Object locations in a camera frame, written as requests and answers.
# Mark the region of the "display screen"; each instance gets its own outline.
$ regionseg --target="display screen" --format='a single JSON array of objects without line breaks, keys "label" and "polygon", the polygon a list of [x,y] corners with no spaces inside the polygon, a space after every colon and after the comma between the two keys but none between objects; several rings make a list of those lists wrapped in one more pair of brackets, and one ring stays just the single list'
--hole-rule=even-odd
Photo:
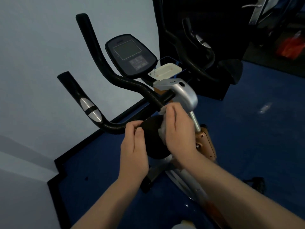
[{"label": "display screen", "polygon": [[138,56],[138,57],[130,60],[129,62],[136,71],[141,69],[142,67],[148,65],[148,62],[146,61],[146,59],[143,56]]},{"label": "display screen", "polygon": [[124,42],[121,45],[114,47],[113,49],[121,57],[122,60],[125,60],[141,52],[141,49],[132,40]]}]

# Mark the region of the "handlebar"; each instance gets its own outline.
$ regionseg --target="handlebar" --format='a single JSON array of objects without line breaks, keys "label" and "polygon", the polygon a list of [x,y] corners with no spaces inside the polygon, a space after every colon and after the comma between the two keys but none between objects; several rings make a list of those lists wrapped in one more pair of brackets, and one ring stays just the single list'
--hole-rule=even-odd
[{"label": "handlebar", "polygon": [[[109,122],[102,112],[97,108],[97,106],[91,101],[91,99],[86,95],[86,93],[79,86],[77,81],[73,78],[70,72],[66,71],[60,74],[58,77],[59,81],[67,89],[70,95],[76,100],[78,105],[86,113],[86,115],[91,119],[91,121],[103,131],[110,134],[123,134],[125,132],[125,126],[128,122],[134,120],[146,120],[150,117],[155,111],[158,110],[154,104],[149,104],[140,110],[137,114],[132,116],[130,119],[123,123],[112,123]],[[173,91],[168,90],[162,96],[158,97],[160,102],[167,103],[170,101],[175,94]]]},{"label": "handlebar", "polygon": [[180,39],[172,34],[165,26],[164,22],[164,16],[163,16],[163,10],[162,10],[162,0],[152,0],[154,10],[155,10],[155,17],[157,26],[159,29],[159,33],[161,33],[171,44],[174,45],[176,48],[178,57],[180,61],[187,65],[191,72],[193,72],[195,75],[197,75],[198,78],[207,78],[209,80],[212,80],[214,82],[219,82],[219,79],[213,78],[210,75],[208,75],[204,69],[202,69],[200,66],[195,64],[188,56],[187,53],[182,45],[182,42]]},{"label": "handlebar", "polygon": [[202,69],[208,69],[215,62],[214,51],[206,42],[204,42],[204,40],[199,35],[193,32],[191,21],[189,18],[182,19],[182,26],[188,40],[206,55],[208,62]]},{"label": "handlebar", "polygon": [[88,46],[90,54],[102,75],[113,85],[140,93],[150,104],[154,104],[158,111],[164,102],[145,84],[117,75],[107,63],[95,32],[87,14],[76,15],[76,21]]}]

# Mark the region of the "red object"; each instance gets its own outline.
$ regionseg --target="red object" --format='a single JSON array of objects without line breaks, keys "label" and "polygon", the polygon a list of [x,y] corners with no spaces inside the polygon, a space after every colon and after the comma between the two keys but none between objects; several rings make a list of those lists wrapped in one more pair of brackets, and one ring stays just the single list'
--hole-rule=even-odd
[{"label": "red object", "polygon": [[296,59],[305,47],[304,39],[300,35],[301,33],[298,32],[294,37],[287,38],[280,44],[276,54],[288,59]]}]

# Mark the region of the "white container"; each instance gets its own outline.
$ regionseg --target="white container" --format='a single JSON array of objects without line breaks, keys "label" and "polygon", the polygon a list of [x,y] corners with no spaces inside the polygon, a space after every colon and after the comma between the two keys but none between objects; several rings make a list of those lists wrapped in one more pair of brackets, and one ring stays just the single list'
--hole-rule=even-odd
[{"label": "white container", "polygon": [[155,78],[156,80],[163,80],[163,79],[169,79],[181,71],[182,71],[181,67],[173,63],[167,63],[157,69],[152,70],[148,75]]}]

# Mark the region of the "person's left hand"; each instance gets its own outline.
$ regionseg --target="person's left hand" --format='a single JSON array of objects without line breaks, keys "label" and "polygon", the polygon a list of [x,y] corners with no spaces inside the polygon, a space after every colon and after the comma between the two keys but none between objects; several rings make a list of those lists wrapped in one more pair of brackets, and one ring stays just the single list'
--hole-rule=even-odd
[{"label": "person's left hand", "polygon": [[144,131],[139,128],[143,121],[126,124],[125,137],[121,144],[119,180],[140,186],[148,173],[148,157]]}]

